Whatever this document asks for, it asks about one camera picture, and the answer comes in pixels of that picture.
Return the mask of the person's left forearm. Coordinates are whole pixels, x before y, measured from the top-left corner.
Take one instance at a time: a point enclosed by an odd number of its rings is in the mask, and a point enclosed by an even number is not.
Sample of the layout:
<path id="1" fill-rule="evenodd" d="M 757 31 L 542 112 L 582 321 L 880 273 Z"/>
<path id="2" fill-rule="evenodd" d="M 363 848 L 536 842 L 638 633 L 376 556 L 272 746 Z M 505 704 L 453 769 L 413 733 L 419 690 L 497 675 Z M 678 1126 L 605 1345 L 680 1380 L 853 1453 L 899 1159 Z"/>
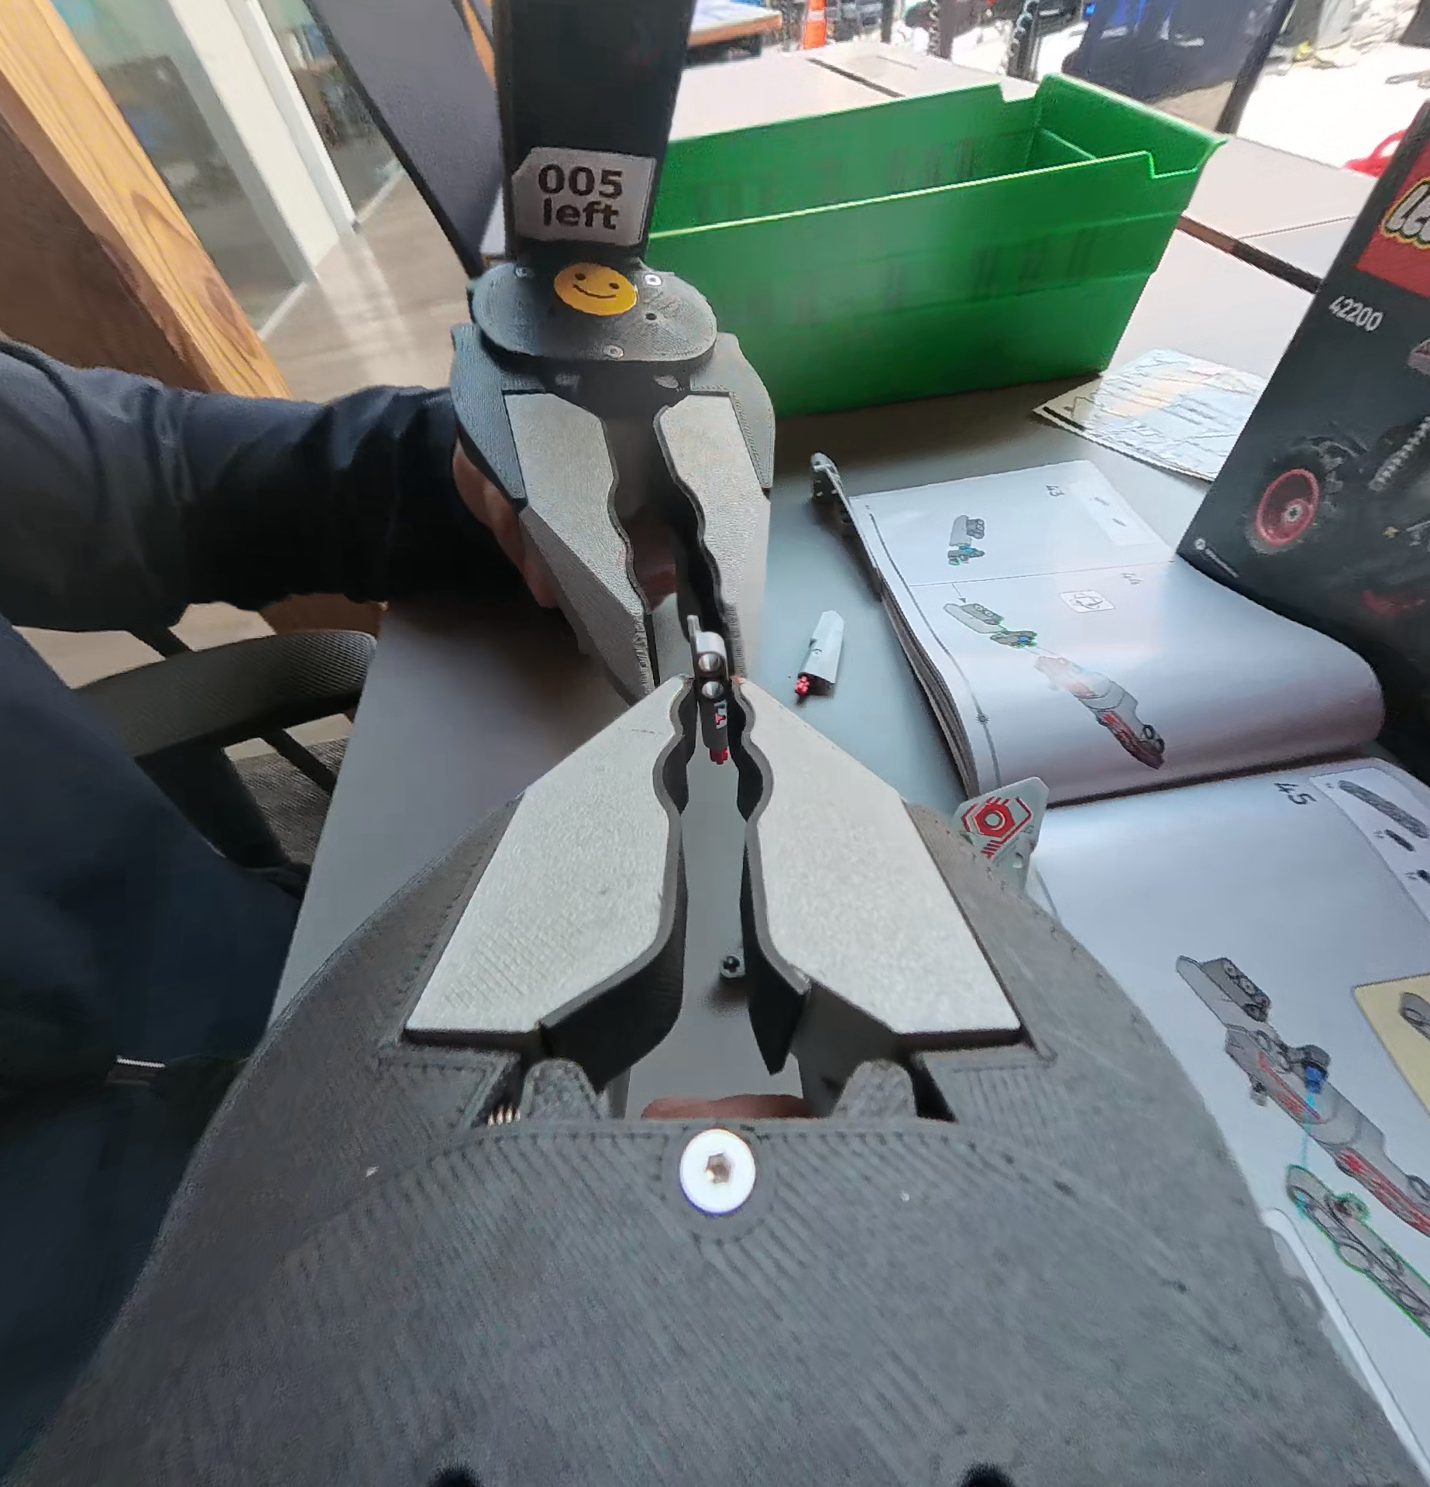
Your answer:
<path id="1" fill-rule="evenodd" d="M 163 629 L 197 604 L 392 604 L 501 558 L 451 477 L 447 400 L 186 392 L 0 343 L 0 621 Z"/>

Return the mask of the grey lego panel red sticker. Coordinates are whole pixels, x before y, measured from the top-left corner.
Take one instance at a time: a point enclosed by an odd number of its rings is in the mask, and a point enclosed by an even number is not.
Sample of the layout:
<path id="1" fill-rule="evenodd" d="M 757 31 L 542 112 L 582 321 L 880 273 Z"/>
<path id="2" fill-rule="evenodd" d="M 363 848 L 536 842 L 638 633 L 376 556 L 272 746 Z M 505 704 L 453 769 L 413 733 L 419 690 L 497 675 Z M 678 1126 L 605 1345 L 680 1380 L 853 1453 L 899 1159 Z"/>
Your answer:
<path id="1" fill-rule="evenodd" d="M 1020 894 L 1030 882 L 1034 848 L 1047 809 L 1047 786 L 1028 777 L 964 800 L 949 827 Z"/>

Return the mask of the small black lego beam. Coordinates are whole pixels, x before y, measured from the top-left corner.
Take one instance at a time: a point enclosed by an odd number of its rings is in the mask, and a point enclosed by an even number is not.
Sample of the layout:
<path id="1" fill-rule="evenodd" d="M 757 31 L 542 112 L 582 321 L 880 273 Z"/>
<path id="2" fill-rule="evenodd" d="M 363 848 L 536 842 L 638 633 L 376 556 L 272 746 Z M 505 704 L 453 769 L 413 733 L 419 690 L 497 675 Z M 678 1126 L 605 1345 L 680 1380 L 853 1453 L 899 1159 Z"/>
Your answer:
<path id="1" fill-rule="evenodd" d="M 716 629 L 688 613 L 686 638 L 691 663 L 691 685 L 699 708 L 699 736 L 713 765 L 730 761 L 730 654 Z"/>

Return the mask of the wooden partition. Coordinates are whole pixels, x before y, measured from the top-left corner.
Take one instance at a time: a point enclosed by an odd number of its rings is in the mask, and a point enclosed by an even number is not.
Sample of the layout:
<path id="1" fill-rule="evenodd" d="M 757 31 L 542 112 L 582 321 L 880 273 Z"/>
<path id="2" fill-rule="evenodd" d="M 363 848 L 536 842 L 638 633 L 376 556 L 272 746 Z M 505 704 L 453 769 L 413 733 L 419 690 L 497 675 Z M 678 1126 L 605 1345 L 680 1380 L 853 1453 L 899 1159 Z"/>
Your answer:
<path id="1" fill-rule="evenodd" d="M 51 4 L 0 2 L 0 329 L 194 392 L 290 389 Z"/>

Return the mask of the lego instruction booklet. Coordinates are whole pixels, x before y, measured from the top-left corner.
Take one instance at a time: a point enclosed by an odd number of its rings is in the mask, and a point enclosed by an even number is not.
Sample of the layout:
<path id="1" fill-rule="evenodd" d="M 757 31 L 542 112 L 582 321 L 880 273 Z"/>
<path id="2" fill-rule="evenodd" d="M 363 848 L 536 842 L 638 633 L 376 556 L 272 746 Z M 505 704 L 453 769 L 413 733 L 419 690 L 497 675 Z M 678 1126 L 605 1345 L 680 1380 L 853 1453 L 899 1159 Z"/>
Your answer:
<path id="1" fill-rule="evenodd" d="M 1341 644 L 1085 462 L 845 496 L 968 796 L 1135 1002 L 1430 1480 L 1430 790 Z"/>

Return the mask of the grey lego piece red pin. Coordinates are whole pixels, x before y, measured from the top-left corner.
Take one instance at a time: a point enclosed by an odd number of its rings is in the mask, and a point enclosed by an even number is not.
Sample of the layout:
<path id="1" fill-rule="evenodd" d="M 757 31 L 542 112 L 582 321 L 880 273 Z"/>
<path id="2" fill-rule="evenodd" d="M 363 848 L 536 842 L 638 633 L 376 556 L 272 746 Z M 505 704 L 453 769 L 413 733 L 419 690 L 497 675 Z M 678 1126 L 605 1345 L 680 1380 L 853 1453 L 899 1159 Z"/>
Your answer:
<path id="1" fill-rule="evenodd" d="M 811 700 L 830 696 L 843 652 L 845 625 L 834 610 L 824 610 L 811 631 L 803 661 L 793 681 L 793 696 Z"/>

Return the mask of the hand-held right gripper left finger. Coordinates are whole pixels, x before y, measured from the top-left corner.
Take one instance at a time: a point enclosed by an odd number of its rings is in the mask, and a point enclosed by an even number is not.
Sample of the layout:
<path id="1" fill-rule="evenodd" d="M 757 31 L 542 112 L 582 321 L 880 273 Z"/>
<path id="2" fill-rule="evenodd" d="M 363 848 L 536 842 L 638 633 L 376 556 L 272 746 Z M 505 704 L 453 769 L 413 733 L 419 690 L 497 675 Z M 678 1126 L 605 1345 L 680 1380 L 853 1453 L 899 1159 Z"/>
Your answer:
<path id="1" fill-rule="evenodd" d="M 686 679 L 526 788 L 467 877 L 411 1044 L 567 1061 L 599 1092 L 678 1019 Z"/>

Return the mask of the dark chair back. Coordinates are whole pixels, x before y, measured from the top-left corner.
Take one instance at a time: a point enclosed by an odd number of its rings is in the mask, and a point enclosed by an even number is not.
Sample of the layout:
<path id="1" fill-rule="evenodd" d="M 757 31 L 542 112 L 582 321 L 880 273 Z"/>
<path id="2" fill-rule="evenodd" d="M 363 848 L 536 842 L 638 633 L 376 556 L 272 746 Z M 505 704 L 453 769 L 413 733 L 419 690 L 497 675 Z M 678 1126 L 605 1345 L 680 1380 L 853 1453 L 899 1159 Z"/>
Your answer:
<path id="1" fill-rule="evenodd" d="M 468 277 L 503 252 L 490 2 L 311 2 Z"/>

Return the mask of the black office chair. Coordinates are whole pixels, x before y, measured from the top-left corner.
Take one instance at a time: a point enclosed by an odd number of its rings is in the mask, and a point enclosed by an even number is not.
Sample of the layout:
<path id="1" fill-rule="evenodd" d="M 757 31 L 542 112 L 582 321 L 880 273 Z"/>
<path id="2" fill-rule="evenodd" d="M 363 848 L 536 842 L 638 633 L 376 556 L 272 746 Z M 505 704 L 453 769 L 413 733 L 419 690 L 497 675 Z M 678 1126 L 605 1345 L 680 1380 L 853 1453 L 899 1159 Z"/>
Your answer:
<path id="1" fill-rule="evenodd" d="M 159 658 L 74 696 L 213 850 L 246 871 L 303 880 L 226 754 L 259 740 L 332 796 L 336 773 L 292 731 L 357 706 L 374 638 L 303 631 L 192 650 L 163 629 L 132 636 Z"/>

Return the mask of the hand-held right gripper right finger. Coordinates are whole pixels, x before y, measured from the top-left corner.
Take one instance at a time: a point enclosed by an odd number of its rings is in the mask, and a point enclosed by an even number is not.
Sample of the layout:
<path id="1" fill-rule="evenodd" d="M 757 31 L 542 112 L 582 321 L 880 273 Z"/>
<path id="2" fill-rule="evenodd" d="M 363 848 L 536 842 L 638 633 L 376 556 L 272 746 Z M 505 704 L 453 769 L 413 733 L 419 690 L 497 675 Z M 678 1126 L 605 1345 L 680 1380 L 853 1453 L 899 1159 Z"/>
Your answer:
<path id="1" fill-rule="evenodd" d="M 903 796 L 749 681 L 730 706 L 747 1011 L 814 1117 L 866 1063 L 1012 1050 L 1022 1019 Z"/>

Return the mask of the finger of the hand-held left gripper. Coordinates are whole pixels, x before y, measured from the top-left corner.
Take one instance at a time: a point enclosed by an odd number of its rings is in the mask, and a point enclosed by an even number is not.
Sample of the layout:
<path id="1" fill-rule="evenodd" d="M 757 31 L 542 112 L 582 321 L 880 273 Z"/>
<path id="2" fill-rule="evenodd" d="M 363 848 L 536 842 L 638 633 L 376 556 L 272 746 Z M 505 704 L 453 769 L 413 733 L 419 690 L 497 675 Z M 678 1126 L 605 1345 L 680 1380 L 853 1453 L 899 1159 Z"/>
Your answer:
<path id="1" fill-rule="evenodd" d="M 743 679 L 759 656 L 776 419 L 764 392 L 691 392 L 653 417 L 682 588 Z"/>
<path id="2" fill-rule="evenodd" d="M 649 606 L 615 512 L 616 471 L 603 423 L 547 392 L 505 396 L 524 508 L 518 529 L 557 587 L 582 648 L 636 704 L 655 690 Z"/>

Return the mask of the black lego set box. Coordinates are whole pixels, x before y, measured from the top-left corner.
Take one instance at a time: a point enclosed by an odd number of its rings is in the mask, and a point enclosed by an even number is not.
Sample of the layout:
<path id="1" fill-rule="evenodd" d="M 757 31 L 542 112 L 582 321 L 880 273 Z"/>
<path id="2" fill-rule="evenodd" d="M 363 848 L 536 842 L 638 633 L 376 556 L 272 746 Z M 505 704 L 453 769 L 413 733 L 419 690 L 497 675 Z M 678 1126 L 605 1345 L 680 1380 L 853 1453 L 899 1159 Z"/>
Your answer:
<path id="1" fill-rule="evenodd" d="M 1430 740 L 1430 102 L 1178 552 L 1356 650 L 1393 736 Z"/>

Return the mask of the sticker sheet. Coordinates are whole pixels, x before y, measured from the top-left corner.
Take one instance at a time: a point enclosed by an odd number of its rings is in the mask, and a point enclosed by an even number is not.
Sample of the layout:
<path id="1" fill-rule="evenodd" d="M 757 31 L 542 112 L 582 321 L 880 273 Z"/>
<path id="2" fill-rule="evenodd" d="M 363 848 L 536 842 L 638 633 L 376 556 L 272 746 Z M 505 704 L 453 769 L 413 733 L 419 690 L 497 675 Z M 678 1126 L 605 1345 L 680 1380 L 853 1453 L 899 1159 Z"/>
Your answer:
<path id="1" fill-rule="evenodd" d="M 1210 485 L 1266 379 L 1151 350 L 1034 408 L 1035 419 L 1164 473 Z"/>

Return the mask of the green plastic bin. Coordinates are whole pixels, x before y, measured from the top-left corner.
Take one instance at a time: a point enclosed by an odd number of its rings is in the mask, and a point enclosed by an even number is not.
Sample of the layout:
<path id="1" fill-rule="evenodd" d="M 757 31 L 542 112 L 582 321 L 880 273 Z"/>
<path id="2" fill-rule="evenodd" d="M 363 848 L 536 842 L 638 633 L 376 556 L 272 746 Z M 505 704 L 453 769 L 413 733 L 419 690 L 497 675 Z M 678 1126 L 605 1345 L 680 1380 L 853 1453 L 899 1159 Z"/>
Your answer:
<path id="1" fill-rule="evenodd" d="M 647 260 L 776 416 L 1103 371 L 1222 139 L 1072 77 L 672 141 Z"/>

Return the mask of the person's left hand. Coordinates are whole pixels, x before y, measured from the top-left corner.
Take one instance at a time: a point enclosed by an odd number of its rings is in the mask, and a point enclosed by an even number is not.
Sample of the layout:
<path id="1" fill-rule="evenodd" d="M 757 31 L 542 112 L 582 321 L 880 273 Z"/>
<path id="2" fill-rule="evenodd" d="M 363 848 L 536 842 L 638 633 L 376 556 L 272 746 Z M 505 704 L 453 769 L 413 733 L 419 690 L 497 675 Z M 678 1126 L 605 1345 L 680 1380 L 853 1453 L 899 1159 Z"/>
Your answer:
<path id="1" fill-rule="evenodd" d="M 534 550 L 526 546 L 518 515 L 495 485 L 474 467 L 461 444 L 453 448 L 451 475 L 463 508 L 495 540 L 534 602 L 543 610 L 557 610 L 555 583 Z"/>

